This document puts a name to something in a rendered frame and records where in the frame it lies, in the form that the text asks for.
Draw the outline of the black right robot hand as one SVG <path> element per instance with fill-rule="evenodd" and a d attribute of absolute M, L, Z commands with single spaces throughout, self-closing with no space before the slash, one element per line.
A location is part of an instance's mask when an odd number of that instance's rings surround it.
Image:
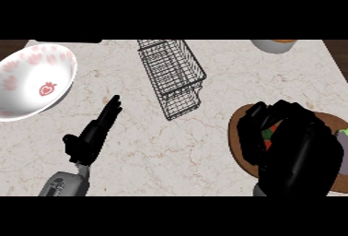
<path fill-rule="evenodd" d="M 261 131 L 275 123 L 271 146 Z M 270 197 L 324 196 L 334 183 L 343 149 L 315 113 L 296 102 L 256 102 L 236 125 L 243 160 L 258 167 L 258 186 Z"/>

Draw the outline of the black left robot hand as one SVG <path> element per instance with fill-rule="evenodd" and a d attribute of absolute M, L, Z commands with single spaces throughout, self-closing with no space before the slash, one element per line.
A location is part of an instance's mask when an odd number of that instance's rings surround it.
<path fill-rule="evenodd" d="M 65 144 L 65 153 L 69 155 L 71 162 L 84 166 L 93 164 L 121 111 L 119 96 L 113 95 L 100 115 L 87 124 L 79 136 L 71 134 L 63 136 L 62 142 Z"/>

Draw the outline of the white bowl with pink prints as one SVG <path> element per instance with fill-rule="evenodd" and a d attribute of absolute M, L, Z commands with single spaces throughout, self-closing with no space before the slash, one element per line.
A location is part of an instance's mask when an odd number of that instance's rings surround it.
<path fill-rule="evenodd" d="M 62 45 L 32 45 L 0 61 L 0 122 L 28 118 L 53 107 L 66 95 L 78 59 Z"/>

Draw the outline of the red and green bell pepper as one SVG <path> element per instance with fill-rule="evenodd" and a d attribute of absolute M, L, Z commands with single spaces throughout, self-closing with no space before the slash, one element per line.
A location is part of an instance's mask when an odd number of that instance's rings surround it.
<path fill-rule="evenodd" d="M 270 146 L 271 146 L 271 136 L 275 132 L 275 129 L 278 127 L 278 123 L 275 123 L 268 129 L 262 130 L 261 131 L 261 136 L 262 136 L 262 139 L 264 139 L 264 144 L 265 144 L 265 149 L 270 149 Z"/>

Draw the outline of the grey cup with orange content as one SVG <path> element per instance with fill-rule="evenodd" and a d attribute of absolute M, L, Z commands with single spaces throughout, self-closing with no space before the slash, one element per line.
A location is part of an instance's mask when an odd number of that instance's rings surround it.
<path fill-rule="evenodd" d="M 295 44 L 295 40 L 252 40 L 253 46 L 265 53 L 286 53 Z"/>

